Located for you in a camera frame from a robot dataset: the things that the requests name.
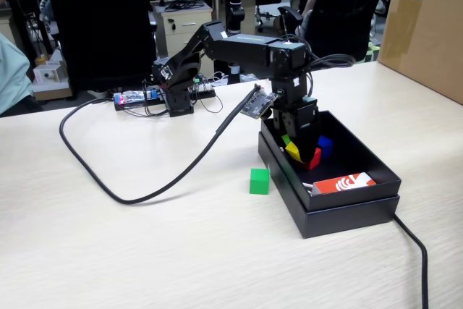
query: person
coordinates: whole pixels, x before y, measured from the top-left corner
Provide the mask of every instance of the person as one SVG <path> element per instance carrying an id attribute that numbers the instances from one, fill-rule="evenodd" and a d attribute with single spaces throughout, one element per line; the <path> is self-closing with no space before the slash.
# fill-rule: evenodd
<path id="1" fill-rule="evenodd" d="M 42 111 L 33 98 L 28 69 L 25 55 L 0 33 L 0 117 Z"/>

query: wooden table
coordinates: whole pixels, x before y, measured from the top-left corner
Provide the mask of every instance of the wooden table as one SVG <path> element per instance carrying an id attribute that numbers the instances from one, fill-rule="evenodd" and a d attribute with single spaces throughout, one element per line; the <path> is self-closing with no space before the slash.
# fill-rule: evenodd
<path id="1" fill-rule="evenodd" d="M 401 177 L 397 214 L 428 248 L 430 308 L 460 308 L 463 106 L 376 62 L 314 80 L 320 109 Z M 251 88 L 217 88 L 220 114 L 88 106 L 65 132 L 116 194 L 136 198 L 190 164 Z M 178 185 L 122 206 L 61 141 L 68 112 L 0 119 L 0 308 L 420 308 L 420 251 L 397 224 L 303 240 L 273 183 L 248 193 L 263 167 L 259 121 L 238 115 Z"/>

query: green block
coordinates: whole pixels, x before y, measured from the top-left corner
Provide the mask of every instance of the green block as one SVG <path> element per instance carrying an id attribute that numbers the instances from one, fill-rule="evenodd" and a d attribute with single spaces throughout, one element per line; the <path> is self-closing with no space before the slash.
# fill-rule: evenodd
<path id="1" fill-rule="evenodd" d="M 251 195 L 267 195 L 270 185 L 270 171 L 268 169 L 251 169 Z"/>
<path id="2" fill-rule="evenodd" d="M 284 145 L 288 146 L 288 144 L 291 142 L 291 139 L 289 139 L 289 135 L 285 134 L 281 136 L 281 139 L 284 141 Z"/>

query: red cube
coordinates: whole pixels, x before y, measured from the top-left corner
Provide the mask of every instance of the red cube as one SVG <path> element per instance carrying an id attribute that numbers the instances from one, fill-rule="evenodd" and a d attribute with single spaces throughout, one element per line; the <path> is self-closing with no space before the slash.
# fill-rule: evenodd
<path id="1" fill-rule="evenodd" d="M 321 149 L 316 148 L 312 161 L 310 161 L 309 164 L 305 164 L 305 168 L 308 170 L 314 169 L 320 163 L 320 157 L 321 157 Z"/>

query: circuit board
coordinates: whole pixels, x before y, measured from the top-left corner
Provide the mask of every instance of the circuit board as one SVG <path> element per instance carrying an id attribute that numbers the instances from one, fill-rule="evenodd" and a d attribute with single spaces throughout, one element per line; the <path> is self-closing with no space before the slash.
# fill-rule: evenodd
<path id="1" fill-rule="evenodd" d="M 259 119 L 277 98 L 278 95 L 275 93 L 267 94 L 263 90 L 258 90 L 246 103 L 241 113 L 253 119 Z"/>

